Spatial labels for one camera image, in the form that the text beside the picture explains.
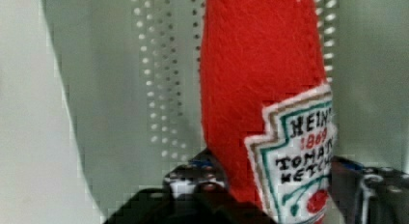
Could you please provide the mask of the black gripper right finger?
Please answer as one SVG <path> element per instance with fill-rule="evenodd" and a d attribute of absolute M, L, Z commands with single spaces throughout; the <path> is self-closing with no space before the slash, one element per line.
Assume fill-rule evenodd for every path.
<path fill-rule="evenodd" d="M 409 178 L 394 168 L 334 156 L 329 193 L 345 224 L 409 224 Z"/>

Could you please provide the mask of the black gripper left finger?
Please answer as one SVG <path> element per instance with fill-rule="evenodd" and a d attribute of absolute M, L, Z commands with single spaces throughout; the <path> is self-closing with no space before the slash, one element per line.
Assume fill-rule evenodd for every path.
<path fill-rule="evenodd" d="M 133 195 L 103 224 L 276 224 L 252 203 L 230 194 L 227 176 L 204 150 L 163 178 L 160 188 Z"/>

